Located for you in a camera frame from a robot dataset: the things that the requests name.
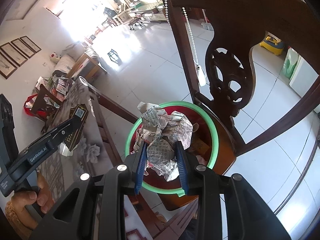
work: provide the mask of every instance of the blue gripper pad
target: blue gripper pad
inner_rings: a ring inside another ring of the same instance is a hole
[[[144,144],[142,146],[140,160],[139,160],[139,164],[137,167],[136,180],[135,180],[135,184],[134,184],[134,192],[136,195],[139,194],[139,190],[141,189],[141,186],[142,186],[144,168],[145,168],[146,162],[147,162],[147,147],[148,147],[148,144],[146,142],[144,142]]]
[[[187,195],[189,192],[188,172],[186,168],[187,157],[181,141],[177,141],[175,144],[176,144],[175,155],[176,155],[177,165],[179,170],[180,184],[182,189],[184,190],[184,193]]]

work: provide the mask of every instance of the floral tablecloth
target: floral tablecloth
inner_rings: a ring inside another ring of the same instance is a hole
[[[79,179],[82,173],[87,172],[92,176],[96,176],[105,174],[113,168],[108,153],[103,146],[93,110],[93,100],[98,99],[92,86],[83,77],[79,77],[68,92],[66,99],[63,101],[48,129],[49,131],[67,120],[70,109],[78,104],[85,104],[89,110],[81,140],[73,150],[72,156],[63,156],[58,150],[38,167],[38,170],[46,178],[55,201],[75,180]],[[99,204],[100,201],[98,201],[97,206],[96,222],[99,222],[100,217]],[[124,198],[124,209],[127,239],[152,240],[150,233],[142,223],[127,196]]]

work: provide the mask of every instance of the white wall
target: white wall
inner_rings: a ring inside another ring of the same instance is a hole
[[[0,26],[0,45],[27,35],[42,50],[28,59],[6,80],[0,75],[0,94],[12,104],[14,119],[14,134],[19,151],[37,139],[44,122],[27,115],[23,110],[24,102],[32,94],[32,90],[40,76],[50,76],[55,66],[50,61],[50,54],[60,53],[73,42],[68,32],[63,28],[61,20],[50,11],[43,8],[54,0],[39,0],[29,10],[23,19],[5,21]],[[13,5],[16,12],[19,6]],[[0,207],[4,210],[7,201],[0,194]]]
[[[62,21],[46,8],[37,10],[24,32],[48,53],[61,54],[66,46],[76,41],[62,25]]]
[[[17,32],[12,36],[8,35],[8,27],[0,28],[0,44],[6,43],[23,35],[23,32]],[[39,76],[50,76],[54,64],[50,61],[49,55],[45,50],[41,50],[31,59],[28,59],[21,67],[6,80],[0,76],[0,94],[12,104],[14,134],[19,151],[22,151],[31,142],[40,136],[40,131],[44,122],[35,117],[28,116],[23,110],[24,102],[31,95],[34,85]],[[10,199],[4,198],[0,194],[0,207],[4,210],[5,204]]]

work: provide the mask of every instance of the qr code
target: qr code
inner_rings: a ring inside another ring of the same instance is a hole
[[[82,118],[83,114],[84,114],[84,110],[78,108],[76,111],[76,116],[79,116],[80,118]]]

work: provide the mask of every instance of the human hand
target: human hand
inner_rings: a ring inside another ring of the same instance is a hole
[[[49,185],[40,173],[38,173],[37,184],[40,188],[38,195],[34,191],[21,191],[15,192],[11,198],[12,206],[20,222],[32,230],[37,227],[38,223],[29,214],[25,206],[37,202],[41,206],[41,211],[46,214],[54,204]]]

